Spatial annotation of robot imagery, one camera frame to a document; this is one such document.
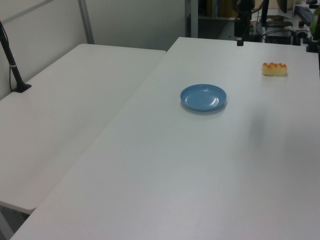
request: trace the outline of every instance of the black device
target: black device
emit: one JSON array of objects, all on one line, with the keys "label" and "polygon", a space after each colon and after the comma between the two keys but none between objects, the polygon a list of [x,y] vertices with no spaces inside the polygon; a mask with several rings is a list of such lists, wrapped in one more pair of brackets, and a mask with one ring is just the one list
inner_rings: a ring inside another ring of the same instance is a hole
[{"label": "black device", "polygon": [[[277,0],[277,4],[282,12],[287,13],[287,0]],[[255,7],[255,4],[252,0],[232,0],[232,9],[238,12],[238,17],[234,20],[234,36],[237,37],[237,45],[243,46],[244,41],[248,42],[261,42],[262,40],[262,27],[266,28],[279,28],[279,31],[287,26],[292,26],[292,23],[289,21],[284,21],[283,17],[281,19],[274,19],[272,22],[267,22],[269,0],[263,0],[262,4],[252,12],[252,9]],[[249,29],[251,26],[251,15],[262,9],[261,13],[261,22],[257,23],[255,26],[255,33],[249,34]],[[279,33],[279,39],[277,34],[273,34],[268,37],[269,43],[288,43],[291,40],[291,35],[287,36],[287,33],[284,35]]]},{"label": "black device", "polygon": [[290,45],[292,32],[291,31],[279,31],[278,27],[269,27],[267,34],[265,35],[264,42],[266,44],[283,44]]},{"label": "black device", "polygon": [[318,4],[310,4],[309,5],[309,9],[317,9],[318,7],[319,7]]},{"label": "black device", "polygon": [[294,13],[297,14],[307,26],[310,26],[313,14],[306,6],[295,6]]},{"label": "black device", "polygon": [[306,43],[308,46],[306,47],[306,51],[309,53],[320,53],[320,16],[318,16],[317,21],[312,23],[310,27],[311,37],[307,37]]},{"label": "black device", "polygon": [[305,40],[308,36],[308,30],[304,29],[305,22],[299,21],[299,29],[297,29],[292,38],[292,45],[301,46],[301,39]]},{"label": "black device", "polygon": [[0,21],[0,42],[4,50],[4,53],[6,55],[6,58],[8,59],[10,69],[12,70],[12,73],[16,81],[16,88],[13,89],[12,91],[17,93],[23,93],[25,90],[31,88],[31,85],[26,84],[24,83],[24,81],[22,81],[16,61],[9,47],[9,41],[5,32],[4,26],[2,25],[1,21]]},{"label": "black device", "polygon": [[305,3],[306,4],[317,4],[318,1],[317,0],[307,0]]}]

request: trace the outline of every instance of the black cable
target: black cable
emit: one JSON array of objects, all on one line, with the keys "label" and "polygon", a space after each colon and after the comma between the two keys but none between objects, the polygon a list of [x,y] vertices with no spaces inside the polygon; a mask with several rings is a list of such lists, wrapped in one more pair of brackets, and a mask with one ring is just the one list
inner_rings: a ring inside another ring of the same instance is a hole
[{"label": "black cable", "polygon": [[297,29],[297,30],[295,30],[295,34],[297,34],[298,32],[308,32],[308,33],[310,33],[310,31],[306,30],[306,29],[301,29],[301,30]]},{"label": "black cable", "polygon": [[10,66],[9,66],[9,86],[10,86],[10,91],[13,92],[11,87],[11,67]]},{"label": "black cable", "polygon": [[[2,30],[4,32],[6,41],[7,41],[8,45],[9,45],[9,38],[8,38],[7,33],[6,33],[6,30],[5,30],[3,25],[1,25],[1,28],[2,28]],[[10,91],[13,92],[12,87],[11,87],[11,67],[10,66],[9,66],[9,87],[10,87]]]},{"label": "black cable", "polygon": [[281,33],[281,32],[295,33],[294,31],[289,30],[289,29],[282,29],[282,30],[273,30],[273,31],[266,32],[266,33],[262,34],[262,36],[266,36],[266,35],[269,35],[269,34],[275,34],[275,33]]},{"label": "black cable", "polygon": [[263,7],[263,5],[264,5],[264,0],[262,1],[262,3],[258,6],[258,8],[256,9],[256,10],[254,10],[253,12],[251,12],[251,14],[254,14],[254,13],[256,13],[256,12],[259,12],[261,9],[262,9],[262,7]]},{"label": "black cable", "polygon": [[258,21],[259,21],[259,11],[258,11],[258,16],[256,17],[256,23],[255,23],[255,31],[257,31],[258,28]]}]

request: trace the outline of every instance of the desk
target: desk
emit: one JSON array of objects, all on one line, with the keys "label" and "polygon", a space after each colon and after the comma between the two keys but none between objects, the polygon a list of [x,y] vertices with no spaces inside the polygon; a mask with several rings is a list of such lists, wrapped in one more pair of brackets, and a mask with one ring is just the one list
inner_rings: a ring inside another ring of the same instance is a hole
[{"label": "desk", "polygon": [[0,205],[30,214],[164,55],[82,44],[2,99]]},{"label": "desk", "polygon": [[[198,83],[226,107],[184,108]],[[317,54],[179,38],[12,240],[318,239],[319,123]]]}]

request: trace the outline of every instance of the keyboard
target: keyboard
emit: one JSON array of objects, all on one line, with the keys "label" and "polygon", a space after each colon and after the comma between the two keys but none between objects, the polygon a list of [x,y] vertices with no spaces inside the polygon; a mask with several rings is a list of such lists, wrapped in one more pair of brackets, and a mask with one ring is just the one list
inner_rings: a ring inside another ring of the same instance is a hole
[{"label": "keyboard", "polygon": [[294,13],[297,14],[307,26],[310,26],[313,13],[306,6],[295,6]]}]

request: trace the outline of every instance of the bread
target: bread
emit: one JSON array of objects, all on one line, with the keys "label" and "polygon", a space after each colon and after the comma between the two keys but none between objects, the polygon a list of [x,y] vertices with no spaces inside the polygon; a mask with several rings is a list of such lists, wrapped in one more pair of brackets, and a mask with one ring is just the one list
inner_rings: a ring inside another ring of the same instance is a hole
[{"label": "bread", "polygon": [[262,74],[266,76],[284,76],[287,74],[287,66],[282,63],[273,63],[270,64],[264,63],[262,65]]}]

